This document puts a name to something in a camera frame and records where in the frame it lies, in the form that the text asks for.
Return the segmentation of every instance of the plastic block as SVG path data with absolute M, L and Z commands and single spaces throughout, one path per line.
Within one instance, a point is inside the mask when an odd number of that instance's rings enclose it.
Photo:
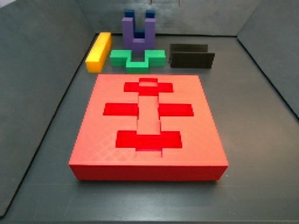
M 126 72 L 129 74 L 149 74 L 149 61 L 129 61 Z
M 78 179 L 218 180 L 227 167 L 198 75 L 98 76 L 70 158 Z
M 214 57 L 209 45 L 171 44 L 171 67 L 211 68 Z
M 145 13 L 146 18 L 155 18 L 155 10 L 147 10 Z
M 166 64 L 165 50 L 146 50 L 145 61 L 133 61 L 131 50 L 112 50 L 110 63 L 112 67 L 126 67 L 129 74 L 149 74 L 149 67 L 162 67 Z
M 125 67 L 127 60 L 131 60 L 131 50 L 112 50 L 110 54 L 110 64 L 112 67 Z
M 125 48 L 133 50 L 137 53 L 142 53 L 145 50 L 155 49 L 155 18 L 146 18 L 145 20 L 145 34 L 142 31 L 137 31 L 135 17 L 125 17 L 122 20 L 123 25 L 123 40 Z
M 146 38 L 146 29 L 135 29 L 135 39 Z
M 145 50 L 145 57 L 149 59 L 151 67 L 163 67 L 166 65 L 165 50 Z
M 87 69 L 90 73 L 100 73 L 106 64 L 110 48 L 112 45 L 111 32 L 102 32 L 98 35 L 98 40 L 90 50 L 86 60 Z
M 135 18 L 137 13 L 134 10 L 126 10 L 126 18 Z

